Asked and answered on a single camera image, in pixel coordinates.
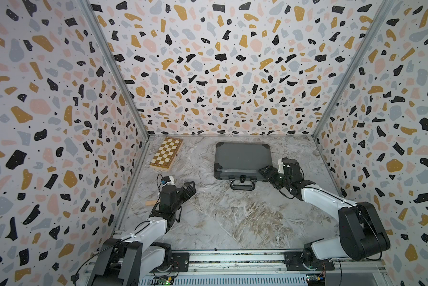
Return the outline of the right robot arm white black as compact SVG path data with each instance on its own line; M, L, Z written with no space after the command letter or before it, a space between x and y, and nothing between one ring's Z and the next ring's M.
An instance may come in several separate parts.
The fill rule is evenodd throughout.
M280 193L285 188L288 199L309 203L333 217L339 226L339 234L304 245L302 264L314 268L329 259L360 261L381 260L383 252L390 249L390 239L376 208L368 202L356 203L332 194L315 182L305 179L302 168L294 159L282 158L279 167L267 166L260 174Z

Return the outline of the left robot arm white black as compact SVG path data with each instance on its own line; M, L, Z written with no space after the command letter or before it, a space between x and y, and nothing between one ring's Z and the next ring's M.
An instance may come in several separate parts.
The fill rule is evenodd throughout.
M159 199L147 220L120 236L107 239L96 256L88 286L137 286L149 273L175 273L183 267L172 247L161 243L174 223L179 223L182 205L196 194L196 184L177 187L171 177L161 180Z

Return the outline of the grey poker set case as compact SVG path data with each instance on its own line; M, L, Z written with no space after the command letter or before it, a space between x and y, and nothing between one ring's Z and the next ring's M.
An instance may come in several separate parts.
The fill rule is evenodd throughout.
M260 171L272 166L271 147L262 143L219 142L215 148L213 174L235 191L253 191L266 182Z

